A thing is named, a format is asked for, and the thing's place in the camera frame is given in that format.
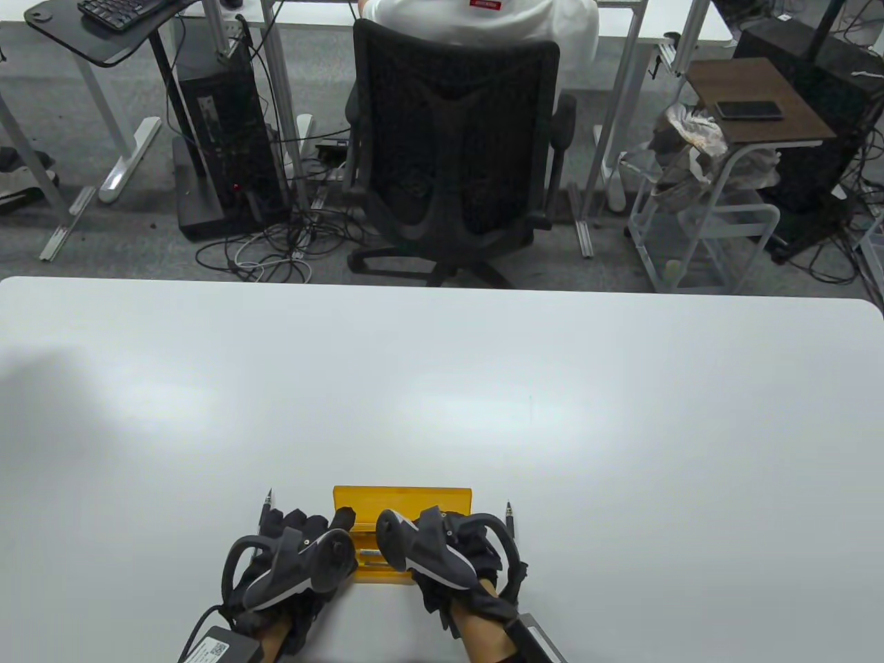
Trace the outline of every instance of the office chair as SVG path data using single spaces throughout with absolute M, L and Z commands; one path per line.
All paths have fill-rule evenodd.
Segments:
M 576 101 L 553 115 L 559 47 L 473 48 L 427 42 L 357 20 L 356 85 L 344 192 L 392 246 L 354 251 L 350 270 L 441 286 L 465 269 L 513 287 L 487 261 L 550 230 Z M 553 147 L 550 193 L 546 157 Z M 371 258 L 417 257 L 432 271 L 370 269 Z

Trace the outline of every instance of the yellow acrylic holder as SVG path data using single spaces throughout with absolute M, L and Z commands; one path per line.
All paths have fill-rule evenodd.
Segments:
M 473 492 L 469 488 L 338 485 L 334 487 L 334 507 L 335 510 L 351 507 L 356 512 L 356 525 L 351 531 L 359 561 L 356 582 L 409 584 L 412 583 L 409 574 L 394 571 L 376 552 L 360 552 L 377 550 L 377 517 L 384 509 L 392 509 L 406 518 L 417 520 L 421 512 L 430 507 L 470 515 Z

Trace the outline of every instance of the hand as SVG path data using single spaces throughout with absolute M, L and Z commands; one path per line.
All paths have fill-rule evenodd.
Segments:
M 488 528 L 497 534 L 509 562 L 507 587 L 499 597 L 494 587 L 502 564 L 488 540 Z M 518 615 L 519 588 L 528 566 L 519 559 L 506 526 L 495 516 L 443 513 L 434 507 L 412 522 L 387 510 L 377 519 L 377 546 L 391 567 L 411 571 L 427 611 L 438 610 L 443 628 L 454 637 L 461 636 L 452 616 L 455 603 L 499 623 Z
M 269 638 L 278 652 L 297 653 L 304 646 L 307 632 L 319 612 L 332 600 L 338 586 L 356 570 L 355 549 L 349 535 L 344 537 L 340 532 L 341 536 L 335 537 L 333 532 L 349 532 L 354 522 L 355 513 L 351 508 L 339 509 L 331 523 L 321 515 L 307 517 L 301 510 L 283 517 L 281 511 L 272 509 L 261 525 L 259 537 L 245 537 L 240 541 L 246 541 L 245 545 L 248 545 L 250 541 L 265 537 L 265 541 L 269 539 L 277 545 L 276 553 L 262 550 L 243 572 L 235 589 L 226 591 L 222 582 L 222 615 L 231 623 L 232 629 L 261 638 L 263 643 Z M 287 549 L 282 547 L 282 542 L 292 540 L 294 548 L 291 545 Z M 322 546 L 317 547 L 321 542 L 324 542 Z M 230 575 L 243 550 L 242 545 L 239 548 L 235 545 L 231 550 L 228 559 L 228 565 L 232 559 Z M 274 580 L 277 571 L 274 565 L 285 566 L 276 573 L 278 580 Z M 269 601 L 263 598 L 275 600 L 291 590 L 296 593 L 264 607 Z M 255 598 L 257 592 L 261 596 L 261 591 L 263 597 Z M 270 655 L 266 646 L 265 655 L 265 660 L 276 658 Z

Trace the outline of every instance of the label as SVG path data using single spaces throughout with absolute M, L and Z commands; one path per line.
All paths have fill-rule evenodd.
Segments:
M 494 11 L 500 11 L 500 7 L 503 3 L 498 0 L 469 0 L 470 7 L 479 7 L 481 9 L 493 9 Z
M 196 645 L 194 650 L 187 655 L 184 663 L 217 663 L 224 656 L 230 645 L 216 640 L 214 637 L 204 637 Z

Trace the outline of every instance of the wrist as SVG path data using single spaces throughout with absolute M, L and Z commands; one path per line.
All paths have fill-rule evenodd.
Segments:
M 497 596 L 491 581 L 482 580 L 481 584 L 489 594 Z M 451 618 L 461 632 L 470 663 L 499 663 L 516 653 L 515 644 L 499 621 L 479 617 L 456 600 L 451 604 Z
M 292 619 L 283 614 L 267 629 L 258 635 L 261 649 L 264 652 L 263 663 L 273 663 L 279 656 L 279 650 L 292 630 Z

